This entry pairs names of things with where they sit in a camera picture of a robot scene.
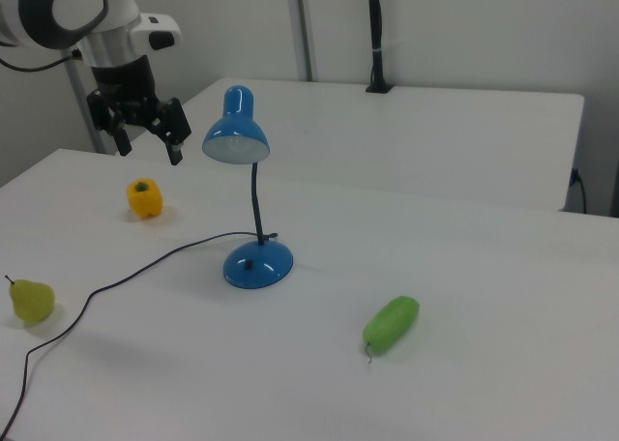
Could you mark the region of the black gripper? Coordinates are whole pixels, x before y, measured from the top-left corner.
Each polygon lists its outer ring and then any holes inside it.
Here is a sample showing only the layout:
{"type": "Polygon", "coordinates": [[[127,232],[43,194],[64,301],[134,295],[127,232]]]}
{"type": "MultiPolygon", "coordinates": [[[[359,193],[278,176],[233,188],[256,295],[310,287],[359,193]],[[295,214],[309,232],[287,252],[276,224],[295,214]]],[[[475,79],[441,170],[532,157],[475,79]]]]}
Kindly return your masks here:
{"type": "Polygon", "coordinates": [[[93,67],[91,72],[97,83],[87,96],[92,122],[96,130],[113,138],[118,153],[125,157],[132,150],[126,118],[129,123],[146,123],[146,129],[163,142],[170,163],[180,163],[181,148],[192,130],[177,98],[160,103],[148,57],[118,67],[93,67]]]}

